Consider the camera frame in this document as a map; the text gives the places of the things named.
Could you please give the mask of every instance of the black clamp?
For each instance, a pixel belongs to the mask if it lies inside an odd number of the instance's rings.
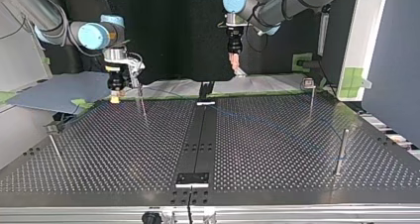
[[[214,105],[216,102],[207,96],[213,92],[214,81],[201,82],[200,94],[197,101],[197,106]]]

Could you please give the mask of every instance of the metal bracket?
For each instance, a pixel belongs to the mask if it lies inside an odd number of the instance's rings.
[[[371,89],[371,82],[365,78],[362,79],[362,87],[366,89]]]
[[[214,208],[205,208],[204,209],[204,216],[203,216],[203,223],[204,224],[216,224],[216,211]]]
[[[175,224],[175,214],[173,212],[163,212],[161,214],[161,221],[163,224]]]
[[[207,188],[209,173],[180,173],[176,179],[176,188]]]
[[[202,82],[200,87],[200,94],[197,101],[197,106],[208,106],[215,105],[216,102],[212,99],[209,99],[207,95],[213,92],[214,81],[211,82]]]

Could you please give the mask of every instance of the gray sheet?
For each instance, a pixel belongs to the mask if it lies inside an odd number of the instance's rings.
[[[100,72],[57,75],[20,93],[7,103],[20,107],[79,114],[83,109],[72,104],[71,100],[82,98],[86,102],[94,102],[107,97],[110,94],[107,87],[108,78],[107,73]]]

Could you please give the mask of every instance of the green tape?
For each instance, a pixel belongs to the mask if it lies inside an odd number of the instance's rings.
[[[49,58],[49,57],[44,57],[44,58],[42,59],[42,61],[43,61],[43,63],[44,63],[44,64],[48,64],[48,65],[50,65],[50,64],[51,64],[51,60],[50,60],[50,58]]]
[[[71,100],[71,103],[78,106],[78,107],[84,108],[84,109],[89,109],[89,108],[93,107],[93,105],[94,105],[94,103],[88,103],[88,102],[86,102],[86,100],[84,100],[82,98],[73,99],[73,100]]]
[[[0,92],[0,104],[5,104],[7,100],[16,95],[14,92]]]
[[[342,98],[355,98],[363,85],[362,68],[348,67],[344,71],[342,87],[339,96]]]
[[[297,62],[300,60],[311,61],[312,54],[308,53],[308,54],[293,55],[293,62],[292,62],[291,70],[293,72],[310,72],[311,69],[303,68],[302,66],[297,65]]]

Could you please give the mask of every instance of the small yellow object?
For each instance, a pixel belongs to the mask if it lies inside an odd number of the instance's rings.
[[[120,98],[118,96],[111,96],[111,103],[120,103]]]
[[[109,38],[109,39],[111,39],[111,40],[114,40],[114,39],[116,39],[116,38],[117,38],[117,34],[116,34],[116,33],[110,33],[110,34],[108,35],[108,38]]]

